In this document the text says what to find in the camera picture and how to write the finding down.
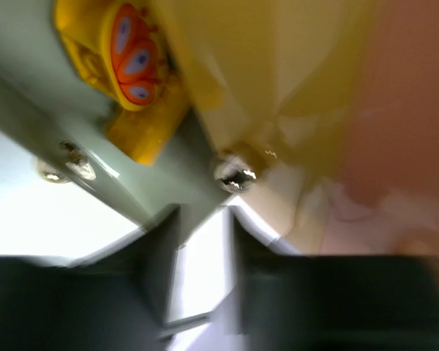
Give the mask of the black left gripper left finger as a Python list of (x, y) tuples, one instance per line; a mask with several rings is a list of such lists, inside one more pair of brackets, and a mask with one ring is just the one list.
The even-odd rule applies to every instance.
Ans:
[(0, 256), (0, 350), (165, 350), (181, 208), (72, 267)]

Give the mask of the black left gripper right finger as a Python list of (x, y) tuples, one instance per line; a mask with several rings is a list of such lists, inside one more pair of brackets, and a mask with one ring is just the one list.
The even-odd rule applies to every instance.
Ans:
[(228, 219), (244, 350), (439, 350), (438, 257), (294, 255)]

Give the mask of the yellow lego brick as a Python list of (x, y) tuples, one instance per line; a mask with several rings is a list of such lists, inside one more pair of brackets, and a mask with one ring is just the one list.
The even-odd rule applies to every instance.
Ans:
[(141, 111), (116, 108), (106, 138), (134, 162), (152, 166), (190, 109), (177, 75), (168, 76), (159, 97)]

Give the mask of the yellow drawer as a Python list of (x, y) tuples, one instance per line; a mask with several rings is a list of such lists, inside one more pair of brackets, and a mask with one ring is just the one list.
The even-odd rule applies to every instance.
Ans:
[(153, 1), (212, 175), (317, 254), (379, 1)]

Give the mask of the orange oval lego piece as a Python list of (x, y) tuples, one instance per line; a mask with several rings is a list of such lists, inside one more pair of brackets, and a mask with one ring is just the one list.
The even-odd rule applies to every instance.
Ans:
[(54, 25), (80, 78), (140, 111), (168, 76), (165, 46), (148, 1), (56, 1)]

